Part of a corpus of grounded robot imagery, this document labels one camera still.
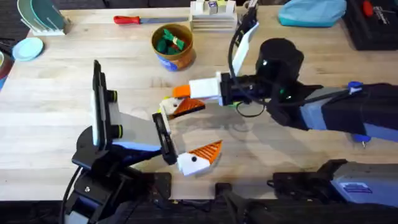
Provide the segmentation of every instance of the blue plate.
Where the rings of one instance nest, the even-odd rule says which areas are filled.
[[[19,61],[35,59],[43,50],[44,44],[37,37],[26,38],[12,49],[12,56]]]
[[[30,6],[36,18],[49,29],[63,29],[62,16],[53,8],[50,0],[31,0]]]

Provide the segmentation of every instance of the orange gripper pad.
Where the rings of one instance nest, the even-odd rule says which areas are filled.
[[[208,144],[207,146],[192,150],[189,153],[207,159],[210,164],[212,164],[220,154],[222,142],[222,140],[213,142],[211,144]]]
[[[191,95],[191,89],[189,85],[177,86],[173,89],[174,98],[185,98]]]
[[[201,110],[204,108],[205,108],[204,102],[202,102],[200,100],[196,100],[196,99],[186,98],[180,103],[178,108],[174,111],[173,115],[178,115],[178,114],[184,113],[186,111],[188,111],[190,113],[191,110],[192,110],[192,112],[194,112],[194,111]]]

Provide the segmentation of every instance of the red knife handle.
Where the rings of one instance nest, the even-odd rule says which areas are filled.
[[[139,16],[129,17],[129,16],[115,16],[113,17],[113,21],[116,24],[123,25],[123,24],[140,24],[139,23]]]
[[[371,17],[373,16],[373,6],[369,0],[365,0],[362,5],[362,10],[365,16]]]

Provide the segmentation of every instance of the green object in can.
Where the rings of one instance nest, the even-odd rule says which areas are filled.
[[[168,47],[167,49],[167,55],[175,55],[180,53],[181,51],[175,50],[173,47]]]
[[[184,41],[178,39],[168,29],[164,29],[163,38],[173,42],[178,47],[178,49],[180,49],[180,50],[184,49],[184,45],[185,45]]]
[[[166,54],[167,51],[167,44],[166,44],[166,40],[161,38],[156,45],[156,50],[162,54]]]

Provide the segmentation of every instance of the knife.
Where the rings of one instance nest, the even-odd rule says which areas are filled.
[[[116,24],[148,24],[148,23],[169,23],[187,21],[188,17],[163,17],[163,18],[140,18],[139,16],[115,16],[113,21]]]

